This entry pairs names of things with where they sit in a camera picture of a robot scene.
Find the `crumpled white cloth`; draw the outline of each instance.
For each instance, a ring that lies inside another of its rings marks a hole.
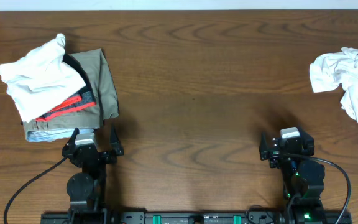
[[[342,84],[342,109],[358,122],[358,49],[323,54],[310,65],[310,82],[315,93],[331,91]]]
[[[62,62],[65,44],[65,36],[58,34],[17,62],[0,65],[1,80],[22,121],[38,118],[85,86],[80,74]]]

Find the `garment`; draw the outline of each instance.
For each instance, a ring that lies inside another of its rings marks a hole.
[[[358,122],[358,50],[343,47],[342,52],[323,54],[310,65],[310,81],[315,93],[331,91],[342,84],[342,109]]]
[[[59,106],[35,119],[36,121],[50,121],[51,119],[54,119],[55,117],[60,116],[62,114],[72,113],[78,110],[85,109],[89,106],[96,105],[96,100],[92,93],[91,83],[86,76],[84,70],[81,68],[81,65],[74,58],[67,54],[63,56],[63,62],[74,68],[80,74],[80,76],[85,82],[85,86],[82,89],[78,90],[77,93],[75,93],[69,99],[65,100]]]
[[[86,73],[96,105],[73,113],[57,116],[50,121],[23,122],[25,138],[31,142],[69,138],[75,127],[80,132],[92,132],[103,126],[103,120],[119,115],[117,94],[108,63],[101,49],[71,54]]]
[[[65,36],[58,34],[17,62],[0,65],[1,80],[23,121],[38,118],[85,86],[78,72],[62,62],[64,46]]]

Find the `folded gray shirt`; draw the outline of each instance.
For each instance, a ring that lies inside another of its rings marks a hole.
[[[23,122],[26,140],[39,142],[68,138],[74,128],[79,128],[80,133],[89,133],[102,127],[103,120],[118,117],[117,93],[101,49],[71,56],[80,63],[88,76],[96,105],[57,116],[50,121]]]

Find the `wooden table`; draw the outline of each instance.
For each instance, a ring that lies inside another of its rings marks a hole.
[[[60,32],[69,53],[102,48],[112,71],[126,149],[108,170],[114,208],[279,207],[281,174],[260,161],[260,133],[301,125],[316,156],[349,174],[358,223],[358,124],[341,109],[340,88],[314,94],[308,75],[317,56],[358,48],[358,11],[0,12],[0,64]],[[12,194],[59,161],[66,141],[26,142],[0,80],[0,223]],[[26,188],[10,223],[67,210],[77,172],[66,161]],[[341,208],[343,176],[326,166],[324,183],[324,207]]]

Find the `red fabric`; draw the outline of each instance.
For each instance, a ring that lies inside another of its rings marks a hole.
[[[80,102],[82,100],[81,96],[72,96],[70,98],[68,98],[67,100],[65,100],[63,103],[57,105],[56,107],[54,107],[54,109],[50,110],[49,112],[55,111],[55,110],[60,110],[66,106],[70,106],[74,103]]]
[[[54,119],[56,118],[57,116],[60,116],[62,114],[67,114],[67,113],[71,113],[71,112],[75,112],[75,111],[79,111],[79,110],[82,110],[82,109],[85,109],[85,108],[88,108],[90,106],[94,106],[96,105],[95,102],[91,102],[91,103],[87,103],[87,104],[84,104],[84,105],[81,105],[81,106],[77,106],[75,108],[70,108],[70,109],[67,109],[67,110],[63,110],[63,111],[60,111],[60,112],[57,112],[57,113],[54,113],[53,115],[50,115],[49,117],[47,118],[37,118],[35,119],[36,121],[50,121],[51,119]]]

